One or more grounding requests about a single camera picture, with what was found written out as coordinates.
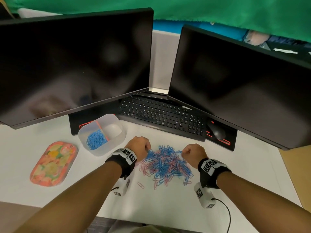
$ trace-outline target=green curtain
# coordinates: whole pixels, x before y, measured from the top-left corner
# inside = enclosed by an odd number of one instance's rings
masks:
[[[152,7],[155,19],[222,23],[311,42],[311,0],[5,0],[18,8],[73,14]]]

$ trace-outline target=computer mouse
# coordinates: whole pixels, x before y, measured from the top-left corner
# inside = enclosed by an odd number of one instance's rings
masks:
[[[208,120],[207,125],[218,140],[223,140],[226,138],[226,132],[224,131],[224,129],[216,125],[214,121]]]

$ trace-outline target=black monitor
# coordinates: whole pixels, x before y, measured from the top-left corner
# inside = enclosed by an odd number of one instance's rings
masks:
[[[0,121],[14,129],[149,88],[151,8],[0,23]]]
[[[311,144],[311,66],[182,28],[169,98],[282,149]]]

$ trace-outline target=pile of paper clips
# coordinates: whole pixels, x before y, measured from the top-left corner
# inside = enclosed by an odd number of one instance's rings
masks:
[[[140,162],[139,171],[144,176],[154,175],[153,181],[154,189],[156,190],[159,185],[164,183],[168,186],[169,182],[174,176],[178,178],[184,176],[184,185],[191,184],[189,178],[193,177],[191,170],[187,166],[187,162],[181,160],[179,155],[181,151],[175,151],[173,147],[167,148],[159,145],[157,152],[149,150],[145,160]]]

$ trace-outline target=white desk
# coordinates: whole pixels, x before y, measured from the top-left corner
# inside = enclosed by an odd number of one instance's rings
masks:
[[[176,150],[197,141],[122,121],[127,130],[123,147],[134,136],[149,138],[152,149],[170,145]],[[55,187],[42,187],[30,182],[29,175],[42,153],[55,141],[76,144],[79,153],[64,182]],[[235,151],[231,152],[210,141],[198,142],[208,156],[226,163],[231,170],[264,188],[267,188],[301,206],[293,184],[277,148],[256,138],[238,132]],[[63,116],[19,130],[0,126],[0,201],[43,207],[58,194],[93,171],[106,160],[85,150],[77,136],[70,133],[68,116]],[[152,178],[144,177],[135,169],[134,178],[124,197],[110,194],[98,216],[133,222],[162,225],[198,232],[223,233],[228,227],[227,209],[218,203],[212,209],[203,209],[193,191],[199,182],[199,173],[186,187],[182,179],[174,177],[166,187],[155,191]],[[141,189],[136,182],[141,182]],[[213,191],[231,212],[231,233],[257,232],[242,213],[220,190]]]

